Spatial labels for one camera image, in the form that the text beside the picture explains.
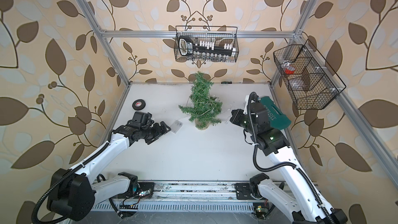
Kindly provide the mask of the black tape roll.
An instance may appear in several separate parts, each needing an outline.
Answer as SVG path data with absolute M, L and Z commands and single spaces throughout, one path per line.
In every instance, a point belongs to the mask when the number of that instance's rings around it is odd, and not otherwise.
M 146 102 L 143 99 L 135 100 L 132 104 L 132 108 L 135 111 L 141 111 L 146 107 Z

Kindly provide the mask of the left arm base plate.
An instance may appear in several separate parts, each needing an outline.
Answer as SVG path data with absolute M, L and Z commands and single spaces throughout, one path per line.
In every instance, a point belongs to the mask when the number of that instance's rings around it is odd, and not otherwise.
M 129 188 L 127 192 L 116 196 L 117 199 L 138 199 L 139 197 L 151 197 L 154 192 L 155 183 L 152 182 L 138 182 L 137 185 Z

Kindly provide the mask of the green plastic tool case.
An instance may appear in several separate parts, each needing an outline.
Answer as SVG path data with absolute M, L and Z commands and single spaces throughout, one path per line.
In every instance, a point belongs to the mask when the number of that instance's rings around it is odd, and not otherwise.
M 274 101 L 269 96 L 262 97 L 260 102 L 267 109 L 271 127 L 278 130 L 284 130 L 289 127 L 291 120 L 282 113 L 282 111 L 276 106 Z

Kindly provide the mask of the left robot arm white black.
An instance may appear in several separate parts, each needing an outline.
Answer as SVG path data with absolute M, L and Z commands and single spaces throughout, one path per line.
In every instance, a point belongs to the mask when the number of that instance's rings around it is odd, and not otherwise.
M 111 130 L 107 141 L 88 158 L 68 170 L 57 170 L 52 176 L 50 188 L 32 210 L 32 223 L 42 223 L 38 211 L 43 203 L 47 204 L 49 211 L 60 215 L 60 218 L 51 221 L 57 224 L 66 219 L 78 222 L 95 205 L 120 194 L 129 198 L 148 195 L 148 191 L 140 189 L 136 175 L 122 172 L 104 179 L 101 172 L 135 142 L 144 140 L 150 145 L 171 131 L 165 122 L 156 123 L 151 117 L 149 113 L 135 112 L 127 124 Z

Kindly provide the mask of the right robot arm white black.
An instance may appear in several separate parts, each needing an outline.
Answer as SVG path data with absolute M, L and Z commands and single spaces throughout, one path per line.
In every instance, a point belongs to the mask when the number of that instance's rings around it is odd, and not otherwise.
M 249 134 L 253 164 L 260 171 L 249 181 L 250 195 L 266 199 L 293 224 L 345 224 L 348 217 L 334 208 L 298 162 L 285 135 L 271 126 L 268 109 L 252 92 L 246 108 L 232 111 L 230 122 Z

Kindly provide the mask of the small green christmas tree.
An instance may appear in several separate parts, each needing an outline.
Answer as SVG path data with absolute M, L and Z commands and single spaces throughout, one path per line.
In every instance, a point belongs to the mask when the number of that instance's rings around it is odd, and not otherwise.
M 195 73 L 195 80 L 191 87 L 191 106 L 179 105 L 182 113 L 190 116 L 189 121 L 194 123 L 198 130 L 205 130 L 210 125 L 221 123 L 218 116 L 221 114 L 222 102 L 210 95 L 213 82 L 206 79 L 202 72 Z

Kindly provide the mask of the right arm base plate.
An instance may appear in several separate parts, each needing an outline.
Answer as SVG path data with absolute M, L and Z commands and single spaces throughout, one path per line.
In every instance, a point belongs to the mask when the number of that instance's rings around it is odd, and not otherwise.
M 256 200 L 249 183 L 236 183 L 234 187 L 237 200 Z

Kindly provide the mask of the red item in basket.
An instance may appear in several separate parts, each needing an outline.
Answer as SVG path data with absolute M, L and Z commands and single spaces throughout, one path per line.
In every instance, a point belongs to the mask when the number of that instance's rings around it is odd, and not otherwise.
M 284 62 L 281 64 L 281 68 L 285 75 L 292 75 L 295 73 L 295 67 L 290 62 Z

